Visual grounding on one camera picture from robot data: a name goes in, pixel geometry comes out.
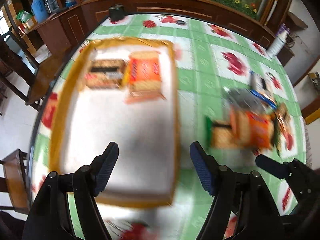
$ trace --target snack package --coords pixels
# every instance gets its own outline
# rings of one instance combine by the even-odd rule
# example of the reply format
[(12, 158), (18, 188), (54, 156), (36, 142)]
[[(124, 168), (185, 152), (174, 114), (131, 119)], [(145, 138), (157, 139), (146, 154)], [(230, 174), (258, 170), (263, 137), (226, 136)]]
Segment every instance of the snack package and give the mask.
[(157, 51), (136, 51), (129, 55), (128, 71), (124, 84), (128, 82), (129, 96), (126, 103), (134, 103), (163, 97), (159, 53)]
[(276, 146), (277, 153), (281, 152), (281, 136), (285, 140), (285, 147), (287, 150), (291, 150), (294, 145), (292, 130), (290, 126), (290, 115), (285, 103), (281, 103), (278, 108), (271, 114), (271, 118), (275, 124), (274, 145)]
[(251, 71), (250, 87), (252, 90), (257, 91), (259, 94), (265, 96), (274, 102), (274, 97), (272, 93), (272, 87), (268, 79), (262, 78), (257, 73)]
[(95, 60), (84, 76), (84, 84), (89, 88), (120, 88), (124, 70), (122, 59)]
[(270, 115), (231, 111), (230, 124), (237, 143), (250, 148), (272, 148), (274, 125)]
[(210, 147), (218, 149), (241, 148), (241, 145), (236, 143), (230, 123), (220, 120), (213, 122), (209, 117), (206, 117), (206, 123), (209, 134), (207, 144)]

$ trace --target wooden chair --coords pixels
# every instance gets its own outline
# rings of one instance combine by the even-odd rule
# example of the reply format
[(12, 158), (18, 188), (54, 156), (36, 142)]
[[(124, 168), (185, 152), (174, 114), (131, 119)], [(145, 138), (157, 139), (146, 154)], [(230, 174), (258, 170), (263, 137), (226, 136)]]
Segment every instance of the wooden chair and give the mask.
[[(14, 36), (11, 34), (4, 34), (3, 36)], [(36, 68), (35, 74), (22, 62), (18, 55), (11, 51), (8, 45), (0, 39), (0, 61), (8, 68), (15, 71), (26, 83), (30, 86), (28, 94), (25, 95), (13, 84), (11, 84), (4, 75), (0, 72), (0, 81), (4, 83), (10, 90), (12, 90), (18, 97), (25, 101), (26, 105), (30, 105), (37, 111), (40, 110), (40, 99), (44, 99), (50, 87), (50, 83), (56, 78), (60, 68), (68, 61), (68, 55), (72, 47), (59, 54), (51, 55), (44, 60)]]
[(20, 149), (5, 157), (0, 164), (4, 168), (4, 178), (0, 177), (0, 192), (8, 192), (12, 203), (10, 206), (0, 206), (0, 210), (14, 210), (19, 213), (29, 213), (29, 198), (26, 191), (26, 167), (23, 160), (27, 154)]

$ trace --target snack bag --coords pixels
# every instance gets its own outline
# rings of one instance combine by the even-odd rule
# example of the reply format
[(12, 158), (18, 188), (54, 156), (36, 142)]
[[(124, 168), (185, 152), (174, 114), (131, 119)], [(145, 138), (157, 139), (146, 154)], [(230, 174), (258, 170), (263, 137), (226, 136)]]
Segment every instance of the snack bag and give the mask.
[(122, 59), (95, 60), (84, 76), (89, 88), (120, 88), (125, 62)]
[(238, 144), (243, 147), (272, 148), (274, 125), (269, 115), (233, 110), (230, 124)]
[(269, 79), (262, 78), (260, 75), (258, 75), (253, 71), (251, 71), (250, 73), (251, 73), (251, 78), (250, 78), (251, 89), (256, 90), (259, 94), (263, 95), (267, 99), (270, 99), (272, 102), (275, 102)]
[(124, 83), (128, 82), (129, 96), (126, 103), (163, 97), (159, 53), (157, 51), (137, 51), (129, 55), (128, 72)]
[(209, 147), (217, 149), (242, 148), (241, 145), (236, 143), (230, 123), (220, 120), (211, 121), (211, 119), (206, 116), (206, 129), (206, 146), (208, 145)]

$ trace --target table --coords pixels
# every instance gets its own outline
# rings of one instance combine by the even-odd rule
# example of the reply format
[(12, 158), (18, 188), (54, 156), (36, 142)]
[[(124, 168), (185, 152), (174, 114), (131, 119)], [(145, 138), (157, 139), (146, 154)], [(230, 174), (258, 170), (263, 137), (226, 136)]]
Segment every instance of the table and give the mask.
[[(156, 27), (144, 27), (146, 20), (152, 20)], [(205, 145), (205, 116), (211, 119), (223, 118), (223, 96), (226, 89), (249, 88), (249, 71), (260, 75), (272, 73), (275, 82), (273, 90), (278, 102), (286, 103), (291, 115), (291, 127), (294, 135), (294, 147), (267, 154), (276, 161), (290, 162), (297, 158), (305, 163), (306, 143), (303, 118), (297, 103), (293, 87), (284, 68), (277, 58), (266, 56), (265, 49), (253, 41), (229, 30), (181, 16), (161, 16), (157, 14), (128, 15), (114, 23), (106, 19), (80, 45), (57, 78), (52, 92), (63, 87), (66, 77), (81, 50), (94, 39), (116, 36), (134, 36), (148, 39), (172, 41), (180, 52), (176, 60), (178, 76), (178, 96), (180, 107), (180, 173), (175, 196), (170, 206), (149, 210), (137, 210), (98, 204), (102, 218), (124, 224), (125, 220), (143, 220), (159, 230), (159, 239), (196, 239), (209, 208), (212, 197), (203, 190), (189, 157), (190, 143), (197, 140)], [(228, 60), (236, 57), (242, 64), (229, 65)], [(45, 122), (51, 123), (52, 112), (46, 113)], [(29, 162), (32, 198), (34, 199), (47, 174), (48, 146), (51, 130), (41, 121), (42, 112), (36, 121)], [(259, 171), (276, 202), (281, 215), (289, 214), (297, 201), (284, 180), (279, 180), (254, 165), (254, 156), (249, 158), (236, 154), (232, 150), (210, 148), (208, 154), (215, 157), (219, 164), (225, 164), (234, 171), (249, 173)], [(69, 194), (70, 213), (76, 235), (84, 238), (76, 213), (73, 195)]]

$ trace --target blue water jug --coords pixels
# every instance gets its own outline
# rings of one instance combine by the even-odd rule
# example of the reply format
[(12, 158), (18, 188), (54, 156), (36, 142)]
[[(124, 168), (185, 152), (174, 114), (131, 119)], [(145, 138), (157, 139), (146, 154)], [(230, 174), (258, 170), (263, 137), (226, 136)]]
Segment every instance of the blue water jug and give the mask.
[(45, 9), (43, 0), (33, 0), (31, 8), (38, 23), (43, 22), (48, 18), (47, 10)]

